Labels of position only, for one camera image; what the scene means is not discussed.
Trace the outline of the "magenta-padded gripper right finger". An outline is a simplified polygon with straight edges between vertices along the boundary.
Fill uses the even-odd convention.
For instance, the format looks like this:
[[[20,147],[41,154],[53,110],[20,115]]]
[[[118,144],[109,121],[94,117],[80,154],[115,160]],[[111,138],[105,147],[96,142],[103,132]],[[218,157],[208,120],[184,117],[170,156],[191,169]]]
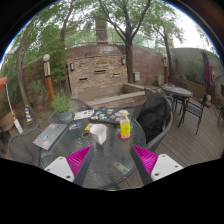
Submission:
[[[182,169],[182,166],[167,154],[157,155],[140,146],[131,145],[131,156],[143,185],[148,185]]]

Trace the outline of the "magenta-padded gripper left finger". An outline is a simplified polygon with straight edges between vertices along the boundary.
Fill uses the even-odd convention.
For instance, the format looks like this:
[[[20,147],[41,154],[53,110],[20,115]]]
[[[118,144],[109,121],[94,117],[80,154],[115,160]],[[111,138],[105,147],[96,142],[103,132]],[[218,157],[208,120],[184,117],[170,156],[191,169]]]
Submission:
[[[68,157],[59,156],[45,171],[82,186],[93,155],[94,146],[89,145]]]

